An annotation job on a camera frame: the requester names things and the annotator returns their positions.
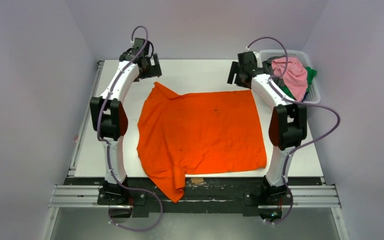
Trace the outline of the orange t-shirt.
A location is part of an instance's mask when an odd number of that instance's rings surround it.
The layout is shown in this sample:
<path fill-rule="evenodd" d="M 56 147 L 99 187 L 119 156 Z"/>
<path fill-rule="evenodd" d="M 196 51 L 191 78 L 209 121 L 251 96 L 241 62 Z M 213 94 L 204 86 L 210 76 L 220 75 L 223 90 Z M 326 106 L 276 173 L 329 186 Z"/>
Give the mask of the orange t-shirt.
<path fill-rule="evenodd" d="M 250 90 L 177 94 L 156 82 L 138 120 L 142 168 L 174 203 L 186 175 L 267 166 L 261 122 Z"/>

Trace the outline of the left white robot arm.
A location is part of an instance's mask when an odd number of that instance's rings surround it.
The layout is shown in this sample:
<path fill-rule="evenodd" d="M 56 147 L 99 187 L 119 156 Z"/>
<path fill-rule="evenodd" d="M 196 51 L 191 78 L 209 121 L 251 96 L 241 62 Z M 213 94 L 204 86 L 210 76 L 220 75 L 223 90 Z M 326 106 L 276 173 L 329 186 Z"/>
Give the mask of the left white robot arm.
<path fill-rule="evenodd" d="M 162 75 L 158 54 L 151 56 L 129 49 L 119 59 L 118 68 L 108 87 L 89 101 L 92 126 L 104 148 L 105 178 L 98 188 L 98 205 L 131 205 L 134 194 L 128 186 L 124 166 L 123 138 L 128 117 L 123 102 L 133 82 Z"/>

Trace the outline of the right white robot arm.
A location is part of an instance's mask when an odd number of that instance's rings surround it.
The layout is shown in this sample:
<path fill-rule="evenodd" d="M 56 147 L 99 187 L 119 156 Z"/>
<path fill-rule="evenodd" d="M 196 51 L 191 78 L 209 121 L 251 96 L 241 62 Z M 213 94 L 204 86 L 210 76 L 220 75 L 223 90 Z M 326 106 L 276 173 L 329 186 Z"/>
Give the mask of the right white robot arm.
<path fill-rule="evenodd" d="M 295 149 L 307 137 L 307 108 L 291 103 L 287 95 L 280 93 L 249 52 L 232 62 L 227 83 L 250 88 L 272 111 L 268 136 L 273 151 L 260 191 L 262 200 L 272 204 L 287 194 L 291 160 Z"/>

